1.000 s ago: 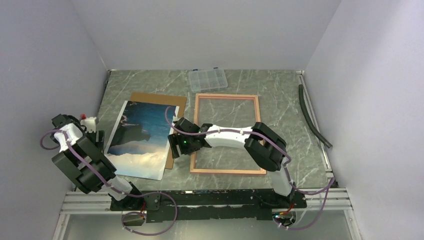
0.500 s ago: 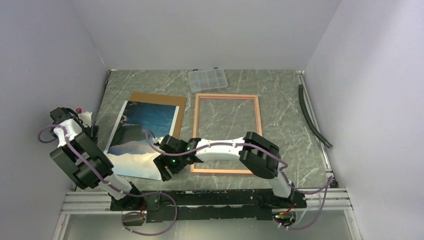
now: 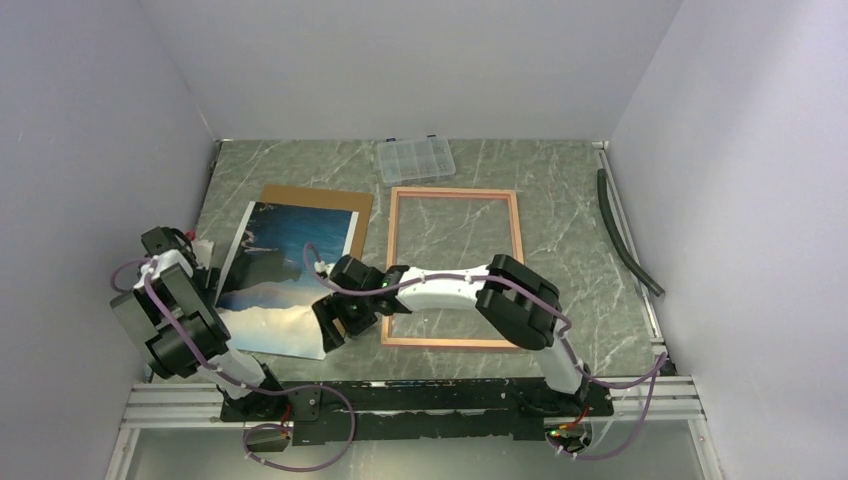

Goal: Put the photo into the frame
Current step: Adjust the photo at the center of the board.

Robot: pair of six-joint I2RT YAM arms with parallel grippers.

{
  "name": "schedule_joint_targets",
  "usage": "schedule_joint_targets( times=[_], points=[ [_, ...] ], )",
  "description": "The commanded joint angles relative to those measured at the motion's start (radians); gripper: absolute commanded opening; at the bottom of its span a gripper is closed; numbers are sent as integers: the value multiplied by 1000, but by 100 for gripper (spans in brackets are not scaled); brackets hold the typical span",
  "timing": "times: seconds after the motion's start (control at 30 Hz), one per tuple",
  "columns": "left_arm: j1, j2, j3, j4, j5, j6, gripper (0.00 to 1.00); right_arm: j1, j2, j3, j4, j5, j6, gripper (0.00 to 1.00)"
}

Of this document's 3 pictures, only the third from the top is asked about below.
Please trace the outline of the sea and cloud photo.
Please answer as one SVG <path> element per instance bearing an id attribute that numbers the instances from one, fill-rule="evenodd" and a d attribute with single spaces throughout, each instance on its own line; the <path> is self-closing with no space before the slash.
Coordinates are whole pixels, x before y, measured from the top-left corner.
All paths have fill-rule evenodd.
<path id="1" fill-rule="evenodd" d="M 322 360 L 312 304 L 329 293 L 308 272 L 304 246 L 332 262 L 352 252 L 353 211 L 252 202 L 222 268 L 216 309 L 244 351 Z"/>

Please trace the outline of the brown backing board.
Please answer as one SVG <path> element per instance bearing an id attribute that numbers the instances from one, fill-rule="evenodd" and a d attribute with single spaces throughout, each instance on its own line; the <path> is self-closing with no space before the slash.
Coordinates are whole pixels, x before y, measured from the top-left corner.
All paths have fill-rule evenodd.
<path id="1" fill-rule="evenodd" d="M 347 210 L 358 213 L 350 254 L 362 257 L 374 203 L 370 193 L 267 184 L 259 200 L 266 203 Z"/>

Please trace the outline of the clear acrylic sheet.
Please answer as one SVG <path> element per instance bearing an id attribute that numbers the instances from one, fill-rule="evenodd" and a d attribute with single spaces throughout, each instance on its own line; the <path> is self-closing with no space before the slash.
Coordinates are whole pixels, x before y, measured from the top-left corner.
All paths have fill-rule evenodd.
<path id="1" fill-rule="evenodd" d="M 467 269 L 511 254 L 510 209 L 504 199 L 399 200 L 397 264 L 427 270 Z M 392 337 L 500 340 L 477 311 L 417 311 L 391 320 Z"/>

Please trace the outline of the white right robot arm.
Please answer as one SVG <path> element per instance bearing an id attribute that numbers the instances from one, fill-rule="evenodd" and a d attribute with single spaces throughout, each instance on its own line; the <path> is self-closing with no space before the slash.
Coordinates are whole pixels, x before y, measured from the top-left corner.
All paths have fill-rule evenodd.
<path id="1" fill-rule="evenodd" d="M 498 254 L 487 264 L 460 270 L 394 265 L 381 271 L 351 255 L 334 264 L 315 258 L 307 265 L 330 291 L 314 306 L 331 348 L 380 316 L 476 311 L 509 343 L 532 352 L 555 410 L 572 415 L 588 402 L 583 363 L 567 339 L 571 322 L 562 312 L 558 289 L 510 255 Z"/>

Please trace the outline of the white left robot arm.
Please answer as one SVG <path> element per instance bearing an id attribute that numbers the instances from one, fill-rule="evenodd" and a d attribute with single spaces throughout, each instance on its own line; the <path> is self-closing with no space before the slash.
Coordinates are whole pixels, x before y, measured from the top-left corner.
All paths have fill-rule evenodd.
<path id="1" fill-rule="evenodd" d="M 173 227 L 154 227 L 141 243 L 145 254 L 109 277 L 110 308 L 148 367 L 163 379 L 199 375 L 226 403 L 263 420 L 278 417 L 287 394 L 267 365 L 231 344 L 209 289 L 209 258 Z"/>

